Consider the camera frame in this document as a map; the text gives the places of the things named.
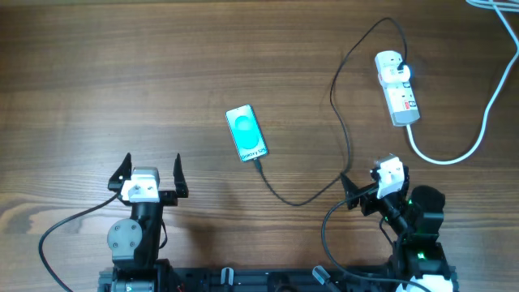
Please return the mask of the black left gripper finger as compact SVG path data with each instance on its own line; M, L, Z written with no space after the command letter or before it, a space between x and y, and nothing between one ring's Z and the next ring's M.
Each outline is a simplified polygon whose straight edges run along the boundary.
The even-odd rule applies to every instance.
M113 173L108 181L109 191L121 191L126 180L131 178L132 163L131 154L128 152L124 157L121 165Z
M187 198L189 196L189 189L182 170L182 160L179 153L174 161L173 176L176 196L178 198Z

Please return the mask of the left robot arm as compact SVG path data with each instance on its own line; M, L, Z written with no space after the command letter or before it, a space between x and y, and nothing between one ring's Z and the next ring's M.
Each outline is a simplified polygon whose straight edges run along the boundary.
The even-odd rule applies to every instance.
M166 243L163 209L174 207L189 191L181 157L174 161L173 190L160 190L156 167L134 167L127 154L108 181L108 189L131 215L114 223L107 234L114 267L99 274L98 290L104 292L184 291L185 286L167 259L159 259Z

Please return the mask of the turquoise screen smartphone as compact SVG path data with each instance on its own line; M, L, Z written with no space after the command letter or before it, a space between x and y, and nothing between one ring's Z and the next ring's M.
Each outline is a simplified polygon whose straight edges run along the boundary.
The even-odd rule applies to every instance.
M251 161L268 154L268 147L250 104L226 111L225 118L240 161Z

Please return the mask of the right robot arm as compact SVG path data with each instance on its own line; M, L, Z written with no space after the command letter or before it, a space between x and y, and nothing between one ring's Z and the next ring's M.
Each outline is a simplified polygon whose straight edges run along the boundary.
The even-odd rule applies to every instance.
M371 279L382 278L385 283L359 281L360 288L370 286L376 291L420 290L414 282L429 291L458 291L456 268L449 265L438 241L444 221L445 195L433 187L418 186L408 194L409 168L402 167L403 185L382 198L381 176L371 170L375 180L365 187L357 187L346 175L341 175L348 209L360 207L364 216L379 213L397 238L390 242L392 254L388 262L378 266L349 266L350 273Z

